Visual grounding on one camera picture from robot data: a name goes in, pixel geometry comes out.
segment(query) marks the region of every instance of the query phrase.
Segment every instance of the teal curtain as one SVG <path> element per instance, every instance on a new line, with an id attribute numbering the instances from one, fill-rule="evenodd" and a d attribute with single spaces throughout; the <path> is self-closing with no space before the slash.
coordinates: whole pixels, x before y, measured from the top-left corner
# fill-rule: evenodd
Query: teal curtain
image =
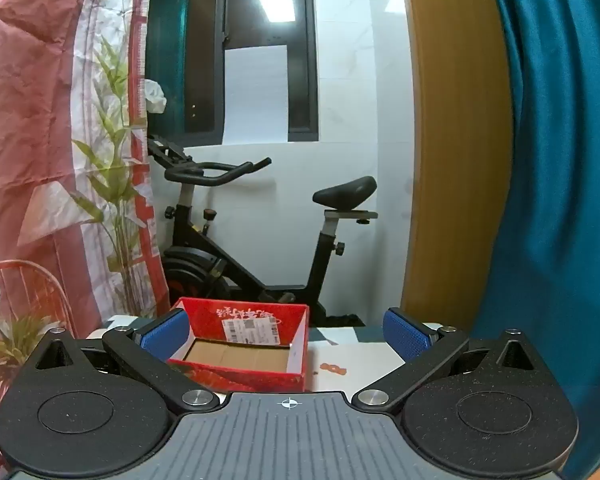
<path id="1" fill-rule="evenodd" d="M 583 479 L 600 463 L 600 0 L 498 3 L 514 160 L 474 335 L 528 334 L 578 414 L 564 474 Z"/>
<path id="2" fill-rule="evenodd" d="M 149 131 L 185 133 L 184 69 L 189 0 L 151 0 L 146 38 L 146 77 L 160 83 L 167 107 L 148 114 Z"/>

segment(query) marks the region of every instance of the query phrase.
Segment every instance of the crosshair marking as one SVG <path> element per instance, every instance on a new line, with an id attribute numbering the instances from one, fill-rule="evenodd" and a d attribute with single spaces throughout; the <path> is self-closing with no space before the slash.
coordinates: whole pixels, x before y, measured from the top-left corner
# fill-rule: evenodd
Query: crosshair marking
<path id="1" fill-rule="evenodd" d="M 296 400 L 293 400 L 291 397 L 289 397 L 288 399 L 285 399 L 282 402 L 279 402 L 278 404 L 282 404 L 282 406 L 290 410 L 291 408 L 296 407 L 298 404 L 302 404 L 302 402 L 297 402 Z"/>

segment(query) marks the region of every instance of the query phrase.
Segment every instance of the gray ribbed surface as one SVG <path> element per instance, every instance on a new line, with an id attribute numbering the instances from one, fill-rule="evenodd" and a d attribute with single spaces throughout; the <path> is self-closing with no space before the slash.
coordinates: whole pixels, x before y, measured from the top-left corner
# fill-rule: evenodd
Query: gray ribbed surface
<path id="1" fill-rule="evenodd" d="M 289 409 L 287 399 L 299 404 Z M 455 480 L 419 457 L 395 424 L 340 394 L 234 394 L 187 415 L 168 443 L 114 480 Z M 33 477 L 19 473 L 13 480 Z M 558 480 L 545 475 L 543 480 Z"/>

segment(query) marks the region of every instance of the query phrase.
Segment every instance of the barcode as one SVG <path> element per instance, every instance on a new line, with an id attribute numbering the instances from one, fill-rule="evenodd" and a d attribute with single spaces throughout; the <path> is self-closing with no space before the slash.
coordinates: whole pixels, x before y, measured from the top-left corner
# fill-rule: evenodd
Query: barcode
<path id="1" fill-rule="evenodd" d="M 235 329 L 234 322 L 231 320 L 226 320 L 225 323 L 226 323 L 227 327 L 229 328 L 229 338 L 231 339 L 231 342 L 237 343 L 238 342 L 238 333 Z"/>
<path id="2" fill-rule="evenodd" d="M 271 326 L 271 333 L 276 339 L 276 345 L 280 344 L 280 335 L 278 334 L 278 321 L 275 317 L 269 317 L 269 325 Z"/>

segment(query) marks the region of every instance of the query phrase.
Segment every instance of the silver bolt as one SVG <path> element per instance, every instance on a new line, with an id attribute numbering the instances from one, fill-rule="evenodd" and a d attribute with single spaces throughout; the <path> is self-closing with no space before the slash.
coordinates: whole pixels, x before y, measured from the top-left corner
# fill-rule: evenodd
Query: silver bolt
<path id="1" fill-rule="evenodd" d="M 182 402 L 189 406 L 204 406 L 214 400 L 214 394 L 206 390 L 189 390 L 182 395 Z"/>
<path id="2" fill-rule="evenodd" d="M 382 390 L 365 390 L 358 394 L 358 400 L 367 406 L 382 406 L 389 400 L 389 396 Z"/>

